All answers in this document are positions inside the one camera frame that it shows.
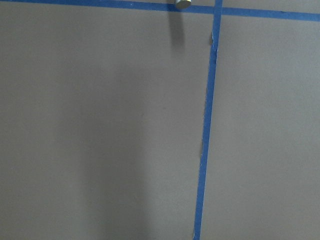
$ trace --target metal cylinder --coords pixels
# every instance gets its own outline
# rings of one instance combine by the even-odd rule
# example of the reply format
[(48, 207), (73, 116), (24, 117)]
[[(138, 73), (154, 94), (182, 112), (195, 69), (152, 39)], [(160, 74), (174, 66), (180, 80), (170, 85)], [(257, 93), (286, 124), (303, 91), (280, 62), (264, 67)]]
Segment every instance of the metal cylinder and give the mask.
[(191, 5), (191, 0), (175, 0), (175, 7), (177, 9), (185, 9)]

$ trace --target blue tape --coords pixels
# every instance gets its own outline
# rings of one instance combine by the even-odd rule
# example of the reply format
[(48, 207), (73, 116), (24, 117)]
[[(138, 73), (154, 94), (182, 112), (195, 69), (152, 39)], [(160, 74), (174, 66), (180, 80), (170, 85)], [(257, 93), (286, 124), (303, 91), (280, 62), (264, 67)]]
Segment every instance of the blue tape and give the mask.
[(122, 1), (122, 0), (1, 0), (0, 2), (74, 5), (74, 6), (105, 7), (105, 8), (116, 8), (116, 9), (136, 9), (136, 10), (181, 12), (181, 13), (195, 13), (195, 14), (213, 14), (214, 13), (213, 6), (192, 5), (186, 9), (177, 9), (174, 4), (168, 4), (168, 3)]
[(201, 234), (201, 223), (202, 223), (202, 213), (203, 213), (203, 207), (204, 207), (207, 162), (208, 162), (208, 151), (209, 151), (209, 141), (210, 141), (211, 116), (212, 116), (212, 109), (213, 109), (213, 103), (214, 103), (214, 89), (215, 89), (215, 79), (216, 79), (216, 69), (217, 69), (222, 4), (223, 4), (223, 0), (216, 0), (215, 6), (214, 6), (214, 13), (213, 13), (214, 14), (213, 27), (212, 27), (213, 44), (210, 51), (209, 73), (208, 73), (208, 82), (207, 82), (207, 90), (206, 90), (206, 97), (205, 97), (203, 133), (202, 133), (202, 154), (200, 159), (199, 180), (198, 180), (198, 189), (197, 189), (197, 196), (196, 196), (193, 240), (200, 240), (200, 234)]
[(320, 22), (320, 14), (224, 7), (223, 15)]

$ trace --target horizontal blue line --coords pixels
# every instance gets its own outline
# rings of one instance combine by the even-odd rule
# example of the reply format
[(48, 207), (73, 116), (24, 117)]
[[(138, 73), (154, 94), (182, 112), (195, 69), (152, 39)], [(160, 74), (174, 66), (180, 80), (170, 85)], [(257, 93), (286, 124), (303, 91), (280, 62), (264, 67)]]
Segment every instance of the horizontal blue line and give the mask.
[(229, 16), (241, 16), (241, 17), (289, 19), (289, 20), (320, 22), (320, 14), (318, 13), (223, 7), (222, 14), (229, 15)]
[(104, 7), (116, 9), (135, 9), (164, 12), (181, 12), (194, 14), (213, 14), (213, 6), (192, 5), (186, 9), (180, 10), (174, 4), (139, 2), (139, 1), (122, 1), (122, 0), (0, 0), (2, 2), (34, 3), (34, 4), (55, 4), (55, 5), (74, 5)]

